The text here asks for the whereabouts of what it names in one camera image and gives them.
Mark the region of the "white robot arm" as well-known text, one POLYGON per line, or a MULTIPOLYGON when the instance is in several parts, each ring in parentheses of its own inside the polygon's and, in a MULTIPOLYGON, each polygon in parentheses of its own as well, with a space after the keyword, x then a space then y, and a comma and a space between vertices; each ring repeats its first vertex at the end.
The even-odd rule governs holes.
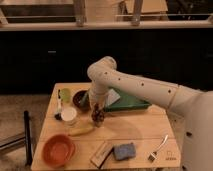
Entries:
POLYGON ((213 171, 213 91, 125 74, 106 56, 87 69, 90 105, 103 104, 110 87, 185 118, 181 171, 213 171))

